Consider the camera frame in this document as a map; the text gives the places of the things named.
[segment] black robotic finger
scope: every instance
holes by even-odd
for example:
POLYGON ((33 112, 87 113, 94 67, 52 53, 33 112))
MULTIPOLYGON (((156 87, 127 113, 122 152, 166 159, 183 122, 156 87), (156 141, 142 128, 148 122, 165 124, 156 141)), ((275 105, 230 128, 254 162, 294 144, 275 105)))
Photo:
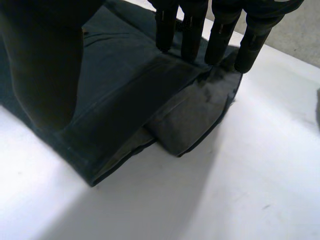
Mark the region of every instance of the black robotic finger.
POLYGON ((272 28, 285 14, 300 7, 303 1, 245 0, 243 8, 247 12, 247 28, 234 63, 237 71, 247 73, 252 68, 272 28))
POLYGON ((207 64, 215 65, 223 59, 241 11, 241 0, 212 1, 215 19, 204 58, 207 64))
POLYGON ((234 63, 235 70, 245 74, 252 68, 272 28, 278 24, 283 17, 284 16, 278 16, 262 19, 247 15, 247 27, 234 63))
POLYGON ((181 0, 179 4, 184 12, 181 57, 193 62, 200 47, 208 0, 181 0))
POLYGON ((173 43, 176 17, 178 12, 177 0, 148 0, 156 9, 155 44, 158 49, 167 52, 173 43))

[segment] gray wall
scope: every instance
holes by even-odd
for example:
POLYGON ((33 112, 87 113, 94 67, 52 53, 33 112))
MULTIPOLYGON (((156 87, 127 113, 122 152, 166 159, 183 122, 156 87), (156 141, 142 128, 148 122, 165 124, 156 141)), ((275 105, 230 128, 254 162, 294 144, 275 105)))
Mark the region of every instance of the gray wall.
MULTIPOLYGON (((207 18, 214 20, 209 1, 207 18)), ((245 30, 246 13, 242 12, 235 31, 244 34, 245 30)), ((305 0, 299 9, 284 16, 266 44, 320 68, 320 0, 305 0)))

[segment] folded cloth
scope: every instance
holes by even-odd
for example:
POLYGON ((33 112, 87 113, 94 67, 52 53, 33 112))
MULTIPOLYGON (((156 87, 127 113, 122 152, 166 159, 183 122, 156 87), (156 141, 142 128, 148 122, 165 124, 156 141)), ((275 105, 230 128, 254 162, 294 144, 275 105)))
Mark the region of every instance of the folded cloth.
MULTIPOLYGON (((86 34, 76 108, 66 128, 50 133, 38 129, 29 120, 14 95, 9 61, 1 41, 0 103, 68 161, 90 186, 156 140, 174 155, 188 152, 222 119, 235 97, 242 77, 228 69, 232 66, 228 61, 235 47, 228 48, 225 66, 209 66, 204 63, 207 42, 202 39, 198 57, 190 64, 179 57, 182 33, 176 32, 172 49, 164 54, 155 44, 154 13, 120 0, 108 0, 83 28, 86 34), (213 88, 221 96, 220 100, 209 96, 207 83, 217 86, 213 88), (205 102, 211 105, 206 109, 216 113, 199 128, 200 133, 192 133, 188 142, 179 147, 166 147, 166 138, 157 134, 159 118, 155 117, 164 108, 171 112, 168 104, 176 106, 177 96, 186 99, 181 94, 195 85, 198 96, 199 92, 207 95, 205 102)), ((189 92, 187 99, 192 103, 194 97, 189 92)), ((171 109, 176 116, 175 110, 180 108, 171 109)))

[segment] black fabric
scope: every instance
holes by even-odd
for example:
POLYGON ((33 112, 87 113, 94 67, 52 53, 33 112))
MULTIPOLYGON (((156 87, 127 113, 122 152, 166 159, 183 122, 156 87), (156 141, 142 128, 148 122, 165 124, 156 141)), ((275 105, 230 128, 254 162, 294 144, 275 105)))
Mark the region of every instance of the black fabric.
MULTIPOLYGON (((84 38, 75 113, 60 132, 39 130, 20 107, 0 42, 1 104, 52 146, 91 186, 153 143, 148 138, 101 172, 165 103, 197 78, 212 78, 210 73, 217 70, 204 63, 205 40, 201 40, 195 63, 184 62, 179 57, 181 33, 175 35, 168 54, 156 48, 153 12, 119 0, 109 0, 105 6, 84 26, 88 34, 84 38)), ((234 49, 229 48, 226 55, 234 49)))

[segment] white surface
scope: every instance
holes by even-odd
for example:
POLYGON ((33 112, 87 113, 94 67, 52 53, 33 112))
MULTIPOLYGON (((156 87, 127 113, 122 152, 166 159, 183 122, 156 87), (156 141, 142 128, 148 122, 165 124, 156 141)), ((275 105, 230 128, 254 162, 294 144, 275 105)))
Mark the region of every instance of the white surface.
POLYGON ((154 144, 95 188, 0 107, 0 239, 320 239, 319 76, 264 46, 201 145, 154 144))

